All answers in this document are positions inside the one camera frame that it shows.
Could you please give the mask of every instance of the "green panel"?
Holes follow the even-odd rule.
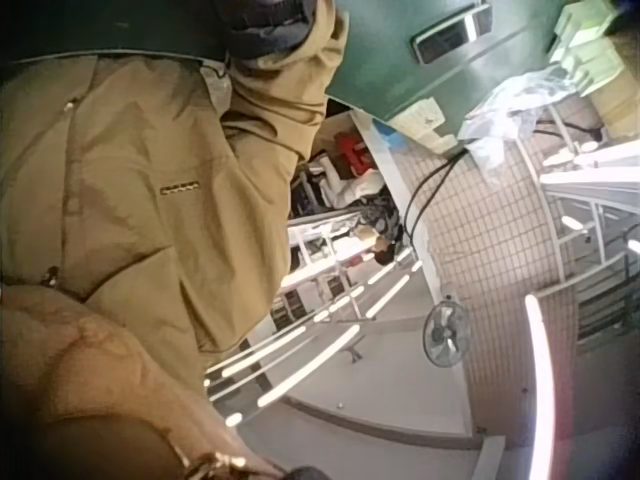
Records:
[[[349,12],[343,65],[329,94],[381,120],[417,100],[434,97],[447,117],[438,133],[457,133],[462,118],[508,77],[538,69],[562,0],[494,0],[493,30],[429,65],[411,38],[472,6],[461,0],[338,0]]]
[[[3,62],[105,50],[224,59],[224,48],[215,35],[218,29],[213,10],[207,2],[21,0],[13,3],[11,14],[0,16]]]

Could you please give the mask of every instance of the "ceiling light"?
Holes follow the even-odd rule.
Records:
[[[585,168],[572,172],[553,172],[540,175],[540,183],[637,183],[640,167]]]
[[[525,306],[531,330],[536,375],[536,430],[529,479],[547,480],[551,472],[555,435],[553,367],[538,299],[533,295],[527,295]]]
[[[324,362],[335,355],[342,347],[344,347],[356,334],[360,331],[360,325],[354,325],[343,333],[335,342],[325,348],[317,357],[307,363],[300,370],[288,377],[283,382],[273,387],[270,391],[258,398],[258,407],[262,408],[277,400],[298,383],[304,380],[308,375],[313,373]]]
[[[397,258],[396,261],[401,262],[410,253],[411,253],[411,249],[410,248],[405,248],[402,252],[400,252],[400,255],[398,255],[398,258]]]
[[[284,277],[282,279],[282,282],[280,283],[280,286],[283,288],[291,286],[295,283],[306,280],[307,278],[311,278],[314,275],[322,272],[323,270],[333,267],[335,264],[336,261],[334,258],[323,258],[309,265],[305,265],[304,267],[299,268],[295,272],[290,273],[289,275]]]
[[[627,242],[627,247],[629,247],[629,250],[633,250],[640,255],[640,242],[638,240],[629,240]]]
[[[247,368],[249,365],[253,365],[260,359],[266,357],[270,353],[275,352],[277,349],[279,349],[283,345],[289,343],[294,338],[302,335],[306,330],[307,330],[307,327],[296,328],[293,332],[285,335],[280,340],[273,342],[268,347],[264,347],[262,350],[258,350],[256,353],[248,356],[244,360],[240,360],[238,363],[234,363],[230,367],[225,368],[224,370],[222,370],[222,376],[224,378],[230,377],[234,373],[238,373],[240,370]]]
[[[396,293],[398,293],[400,291],[400,289],[402,287],[404,287],[404,285],[409,281],[409,278],[411,278],[409,275],[405,275],[404,277],[402,277],[398,283],[396,283],[393,287],[391,287],[391,290],[389,290],[387,293],[385,293],[382,298],[380,300],[378,300],[373,307],[371,307],[368,311],[367,311],[367,318],[373,318],[376,313],[378,313],[380,310],[382,310],[382,307],[384,307],[387,302],[389,300],[391,300],[394,295]]]
[[[542,162],[544,167],[551,167],[553,165],[562,165],[563,163],[570,162],[575,158],[575,155],[569,151],[568,148],[561,149],[555,155],[550,156]]]
[[[589,142],[584,142],[582,145],[580,145],[580,151],[582,153],[593,152],[597,150],[599,146],[600,144],[598,142],[596,142],[595,140],[591,140]]]
[[[571,230],[582,231],[584,230],[584,225],[577,221],[575,218],[568,217],[567,215],[563,215],[560,219],[563,224],[569,227]]]
[[[578,155],[574,162],[578,165],[592,165],[594,163],[606,163],[614,160],[640,156],[640,140],[621,143],[612,147],[601,148],[595,152]]]
[[[351,298],[356,298],[358,295],[362,295],[362,292],[364,292],[364,287],[360,285],[353,292],[351,292]]]
[[[475,42],[478,39],[478,32],[476,31],[476,24],[473,21],[473,15],[466,15],[464,17],[464,27],[467,30],[469,43]]]
[[[389,273],[391,270],[393,270],[393,267],[395,267],[395,266],[396,266],[395,262],[390,263],[389,265],[384,267],[382,270],[380,270],[378,273],[376,273],[373,277],[371,277],[367,283],[369,285],[373,285],[378,280],[380,280],[382,277],[384,277],[387,273]]]
[[[315,317],[313,317],[313,321],[318,323],[324,320],[325,318],[327,318],[328,316],[329,316],[329,312],[327,310],[323,310],[320,313],[316,314]]]
[[[345,297],[342,297],[340,300],[338,300],[336,303],[334,303],[333,305],[331,305],[331,306],[329,307],[329,311],[330,311],[331,313],[333,313],[333,312],[336,312],[336,311],[340,310],[340,309],[341,309],[342,307],[344,307],[347,303],[349,303],[349,300],[350,300],[350,299],[349,299],[349,296],[348,296],[348,295],[347,295],[347,296],[345,296]]]
[[[236,412],[233,413],[231,415],[229,415],[225,420],[224,423],[227,424],[227,427],[235,427],[236,425],[238,425],[240,422],[242,421],[242,414],[240,412]]]

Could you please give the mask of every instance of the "plastic bag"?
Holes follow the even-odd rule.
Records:
[[[504,140],[531,136],[542,107],[574,93],[566,70],[552,65],[505,80],[465,117],[458,139],[477,139],[466,147],[489,185],[500,185]]]
[[[466,145],[478,165],[484,181],[491,188],[500,186],[500,166],[504,163],[504,141],[501,138],[485,137]]]
[[[544,107],[576,93],[576,86],[560,65],[511,77],[494,88],[466,118],[494,112],[515,112]]]

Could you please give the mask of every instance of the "white tiled wall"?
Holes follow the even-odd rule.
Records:
[[[571,98],[559,105],[564,119],[591,126],[597,114],[587,101]],[[536,170],[545,156],[563,146],[561,139],[536,135],[523,142]],[[408,141],[392,154],[410,191],[444,160]],[[416,199],[426,201],[442,173]],[[474,340],[465,360],[474,422],[490,434],[506,434],[508,443],[532,440],[535,379],[525,295],[559,281],[552,243],[555,233],[527,166],[515,144],[508,144],[500,185],[486,183],[473,160],[455,167],[420,220],[426,248],[434,258],[444,294],[455,294],[472,317]],[[561,209],[551,204],[554,220]],[[563,251],[570,269],[571,251]],[[570,434],[572,366],[577,335],[573,289],[542,301],[558,397],[559,435]]]

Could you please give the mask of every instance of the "wall-mounted fan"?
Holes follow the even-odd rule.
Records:
[[[449,298],[433,307],[422,330],[427,358],[437,367],[452,367],[465,356],[471,345],[469,314]]]

